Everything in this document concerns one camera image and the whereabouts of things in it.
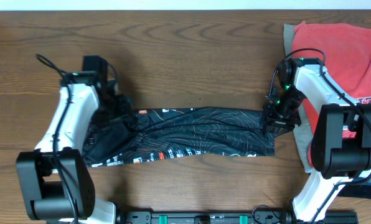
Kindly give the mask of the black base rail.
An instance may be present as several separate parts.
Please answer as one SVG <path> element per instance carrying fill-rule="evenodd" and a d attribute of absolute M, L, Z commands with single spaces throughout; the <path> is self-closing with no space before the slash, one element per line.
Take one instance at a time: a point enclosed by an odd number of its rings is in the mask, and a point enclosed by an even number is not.
<path fill-rule="evenodd" d="M 258 209 L 251 213 L 156 213 L 120 212 L 113 221 L 97 221 L 88 218 L 78 223 L 123 223 L 123 224 L 275 224 L 275 223 L 322 223 L 358 224 L 356 212 L 327 212 L 324 219 L 305 222 L 292 217 L 290 212 Z"/>

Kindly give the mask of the grey folded cloth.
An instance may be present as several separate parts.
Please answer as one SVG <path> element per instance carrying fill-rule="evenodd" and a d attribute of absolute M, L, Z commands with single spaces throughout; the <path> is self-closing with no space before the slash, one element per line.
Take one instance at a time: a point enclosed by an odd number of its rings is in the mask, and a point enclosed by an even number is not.
<path fill-rule="evenodd" d="M 295 36 L 294 31 L 295 25 L 284 24 L 283 28 L 283 40 L 284 40 L 284 51 L 285 54 L 292 52 L 292 43 Z M 304 171 L 308 174 L 312 172 L 312 165 L 309 164 L 308 152 L 311 146 L 311 141 L 313 138 L 311 124 L 308 120 L 304 103 L 302 102 L 301 95 L 296 93 L 296 90 L 293 90 L 292 93 L 300 101 L 300 106 L 298 107 L 298 114 L 301 120 L 301 124 L 296 125 L 293 129 L 294 138 L 297 145 L 298 154 L 301 160 L 301 163 L 304 167 Z"/>

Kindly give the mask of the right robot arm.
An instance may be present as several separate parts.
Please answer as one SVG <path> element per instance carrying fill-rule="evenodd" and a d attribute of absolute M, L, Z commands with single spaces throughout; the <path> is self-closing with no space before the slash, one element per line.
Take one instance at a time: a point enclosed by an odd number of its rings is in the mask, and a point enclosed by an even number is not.
<path fill-rule="evenodd" d="M 337 194 L 371 179 L 371 105 L 359 103 L 330 77 L 324 59 L 286 57 L 275 68 L 284 92 L 270 88 L 263 132 L 291 131 L 301 124 L 307 99 L 319 115 L 311 141 L 312 172 L 280 223 L 321 223 Z"/>

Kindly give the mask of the red printed t-shirt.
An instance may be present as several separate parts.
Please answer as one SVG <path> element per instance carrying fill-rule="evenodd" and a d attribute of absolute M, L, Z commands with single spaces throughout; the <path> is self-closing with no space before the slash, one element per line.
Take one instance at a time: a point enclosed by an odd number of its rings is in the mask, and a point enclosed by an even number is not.
<path fill-rule="evenodd" d="M 294 27 L 291 50 L 302 48 L 323 51 L 332 79 L 360 103 L 371 104 L 371 29 L 302 22 Z"/>

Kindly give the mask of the black orange-patterned jersey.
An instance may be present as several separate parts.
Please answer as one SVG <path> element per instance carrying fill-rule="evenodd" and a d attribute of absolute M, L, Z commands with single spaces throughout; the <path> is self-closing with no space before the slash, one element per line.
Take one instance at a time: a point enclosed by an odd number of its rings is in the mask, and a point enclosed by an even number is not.
<path fill-rule="evenodd" d="M 283 131 L 263 132 L 261 111 L 232 108 L 135 110 L 95 115 L 83 144 L 87 166 L 121 166 L 199 154 L 258 157 L 275 153 Z"/>

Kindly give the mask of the dark navy folded garment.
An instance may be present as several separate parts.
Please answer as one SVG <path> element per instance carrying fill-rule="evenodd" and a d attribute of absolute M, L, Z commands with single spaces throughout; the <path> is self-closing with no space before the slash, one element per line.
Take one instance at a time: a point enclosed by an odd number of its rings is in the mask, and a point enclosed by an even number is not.
<path fill-rule="evenodd" d="M 346 185 L 338 193 L 338 196 L 371 199 L 371 180 L 360 185 Z"/>

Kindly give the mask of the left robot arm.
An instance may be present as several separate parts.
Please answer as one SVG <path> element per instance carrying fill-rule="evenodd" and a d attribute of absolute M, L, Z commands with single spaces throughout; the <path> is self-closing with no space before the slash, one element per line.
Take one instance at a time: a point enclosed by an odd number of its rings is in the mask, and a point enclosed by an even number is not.
<path fill-rule="evenodd" d="M 16 172 L 27 216 L 47 223 L 119 223 L 117 206 L 95 194 L 82 157 L 96 115 L 117 118 L 118 72 L 99 55 L 86 55 L 68 72 L 42 54 L 38 61 L 60 76 L 60 99 L 48 130 L 33 151 L 20 152 Z"/>

